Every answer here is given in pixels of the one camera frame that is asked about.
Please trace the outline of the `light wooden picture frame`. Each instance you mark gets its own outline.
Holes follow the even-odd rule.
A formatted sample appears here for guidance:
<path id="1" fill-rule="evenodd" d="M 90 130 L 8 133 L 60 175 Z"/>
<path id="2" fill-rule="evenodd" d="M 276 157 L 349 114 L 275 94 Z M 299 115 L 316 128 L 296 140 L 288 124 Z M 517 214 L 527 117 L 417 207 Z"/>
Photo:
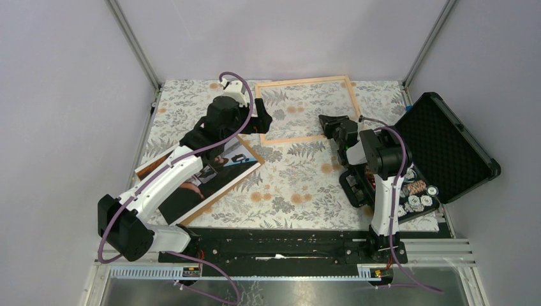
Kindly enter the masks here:
<path id="1" fill-rule="evenodd" d="M 319 115 L 345 115 L 353 120 L 361 115 L 346 75 L 259 82 L 255 94 L 273 117 L 269 132 L 260 136 L 262 145 L 322 140 Z"/>

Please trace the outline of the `printed photo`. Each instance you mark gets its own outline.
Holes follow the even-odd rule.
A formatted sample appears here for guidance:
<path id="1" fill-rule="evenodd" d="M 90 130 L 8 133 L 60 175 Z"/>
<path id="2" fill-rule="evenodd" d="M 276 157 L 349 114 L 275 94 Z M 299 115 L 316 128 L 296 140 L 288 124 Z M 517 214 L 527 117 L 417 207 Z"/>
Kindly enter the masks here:
<path id="1" fill-rule="evenodd" d="M 264 164 L 259 156 L 239 137 L 229 141 L 225 150 L 204 164 L 199 172 L 187 178 L 150 215 L 149 224 L 187 224 L 212 205 L 231 188 Z"/>

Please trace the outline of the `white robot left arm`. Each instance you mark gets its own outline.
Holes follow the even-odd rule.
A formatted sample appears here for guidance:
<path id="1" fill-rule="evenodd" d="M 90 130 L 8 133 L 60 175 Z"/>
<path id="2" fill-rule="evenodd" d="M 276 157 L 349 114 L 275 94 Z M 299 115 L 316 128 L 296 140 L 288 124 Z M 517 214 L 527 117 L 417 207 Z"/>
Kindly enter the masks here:
<path id="1" fill-rule="evenodd" d="M 128 191 L 98 202 L 98 261 L 119 258 L 136 261 L 147 252 L 173 252 L 181 261 L 196 258 L 198 246 L 178 226 L 149 224 L 150 216 L 190 177 L 223 153 L 239 134 L 265 134 L 272 117 L 241 76 L 229 71 L 219 76 L 223 93 L 215 97 L 195 127 L 148 176 Z"/>

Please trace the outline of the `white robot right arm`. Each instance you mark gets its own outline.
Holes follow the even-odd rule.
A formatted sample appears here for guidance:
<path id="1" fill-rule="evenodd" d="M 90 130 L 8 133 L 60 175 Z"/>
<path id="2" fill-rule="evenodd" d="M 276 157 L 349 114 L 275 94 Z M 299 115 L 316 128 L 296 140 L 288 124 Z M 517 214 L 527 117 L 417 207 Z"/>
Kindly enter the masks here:
<path id="1" fill-rule="evenodd" d="M 361 129 L 368 117 L 319 115 L 324 136 L 335 141 L 338 161 L 345 168 L 339 177 L 350 205 L 373 208 L 370 229 L 376 236 L 395 235 L 399 192 L 413 158 L 394 126 L 382 123 Z"/>

